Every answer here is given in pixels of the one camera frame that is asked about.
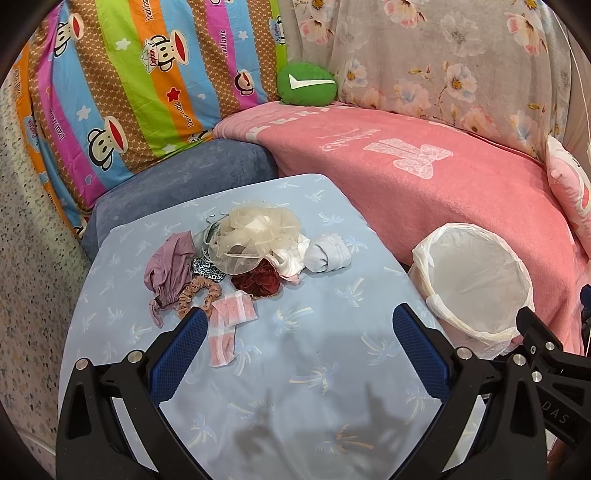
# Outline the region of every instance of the dark red velvet cloth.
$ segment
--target dark red velvet cloth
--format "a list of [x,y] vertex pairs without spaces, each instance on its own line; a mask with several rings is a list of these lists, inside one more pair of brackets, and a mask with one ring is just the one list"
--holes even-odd
[[232,285],[238,290],[245,291],[255,299],[261,299],[277,294],[280,286],[280,277],[273,265],[268,260],[263,259],[250,272],[234,275],[232,277]]

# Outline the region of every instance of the white plastic bin liner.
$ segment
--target white plastic bin liner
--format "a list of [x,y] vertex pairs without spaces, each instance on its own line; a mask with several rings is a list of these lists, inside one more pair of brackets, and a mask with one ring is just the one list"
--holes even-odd
[[515,317],[534,309],[524,263],[500,236],[469,223],[447,223],[413,250],[409,276],[454,346],[492,359],[519,335]]

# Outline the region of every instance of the blue gripper pad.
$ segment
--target blue gripper pad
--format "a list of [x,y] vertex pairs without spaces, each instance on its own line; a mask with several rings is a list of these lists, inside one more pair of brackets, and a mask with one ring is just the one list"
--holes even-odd
[[449,368],[417,324],[421,320],[413,316],[403,305],[396,307],[392,315],[394,333],[429,395],[445,402],[450,394]]
[[155,405],[170,400],[207,336],[207,316],[195,309],[150,373],[150,398]]

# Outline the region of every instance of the pile of clothes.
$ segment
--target pile of clothes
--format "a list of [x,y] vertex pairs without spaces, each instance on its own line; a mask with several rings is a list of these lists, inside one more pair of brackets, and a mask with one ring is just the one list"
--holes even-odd
[[[200,308],[209,319],[210,364],[221,367],[234,360],[236,325],[258,318],[253,300],[277,295],[282,281],[299,283],[305,268],[318,273],[350,263],[339,235],[310,240],[291,210],[241,206],[219,219],[213,215],[196,235],[172,234],[150,258],[144,283],[155,294],[149,308],[159,328],[161,311],[176,308],[182,318],[195,294],[208,289]],[[236,291],[222,297],[226,275]]]

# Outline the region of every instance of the blue cushion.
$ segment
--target blue cushion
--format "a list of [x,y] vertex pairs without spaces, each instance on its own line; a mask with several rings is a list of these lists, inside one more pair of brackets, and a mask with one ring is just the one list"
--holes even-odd
[[197,145],[138,173],[98,199],[82,248],[94,260],[116,226],[179,203],[275,178],[275,161],[259,145],[226,139]]

